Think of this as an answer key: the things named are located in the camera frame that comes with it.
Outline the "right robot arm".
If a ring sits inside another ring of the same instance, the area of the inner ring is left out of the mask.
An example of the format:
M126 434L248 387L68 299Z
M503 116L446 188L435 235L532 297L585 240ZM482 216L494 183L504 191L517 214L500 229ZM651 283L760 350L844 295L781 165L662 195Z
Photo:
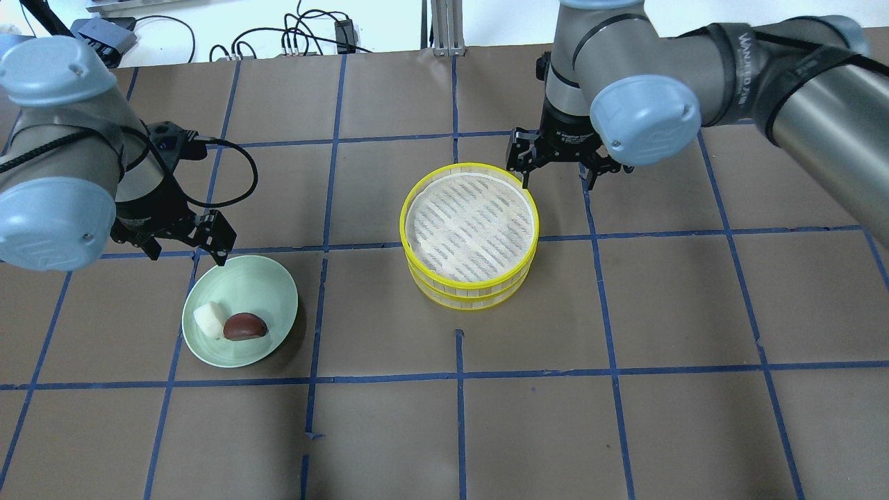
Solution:
M505 168L600 175L657 164L702 128L749 118L871 236L888 238L887 66L840 16L714 23L661 37L642 1L562 1L537 132L515 128Z

